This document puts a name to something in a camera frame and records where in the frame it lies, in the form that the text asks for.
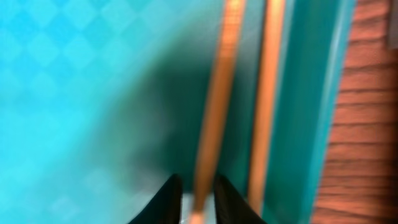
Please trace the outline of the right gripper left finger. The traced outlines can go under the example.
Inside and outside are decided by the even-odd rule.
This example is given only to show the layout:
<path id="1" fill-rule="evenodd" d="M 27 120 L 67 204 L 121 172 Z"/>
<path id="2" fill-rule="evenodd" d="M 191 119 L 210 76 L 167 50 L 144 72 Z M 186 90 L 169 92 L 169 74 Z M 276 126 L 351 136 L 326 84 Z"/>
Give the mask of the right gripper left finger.
<path id="1" fill-rule="evenodd" d="M 144 209 L 128 224 L 179 224 L 182 209 L 182 180 L 171 175 Z"/>

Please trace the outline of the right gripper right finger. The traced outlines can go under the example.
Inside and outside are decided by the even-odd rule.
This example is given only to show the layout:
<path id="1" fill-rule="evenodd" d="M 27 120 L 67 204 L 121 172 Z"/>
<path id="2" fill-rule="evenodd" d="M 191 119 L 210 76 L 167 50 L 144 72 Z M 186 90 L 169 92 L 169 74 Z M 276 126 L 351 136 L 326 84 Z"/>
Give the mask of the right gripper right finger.
<path id="1" fill-rule="evenodd" d="M 217 224 L 267 224 L 223 175 L 215 180 L 214 197 Z"/>

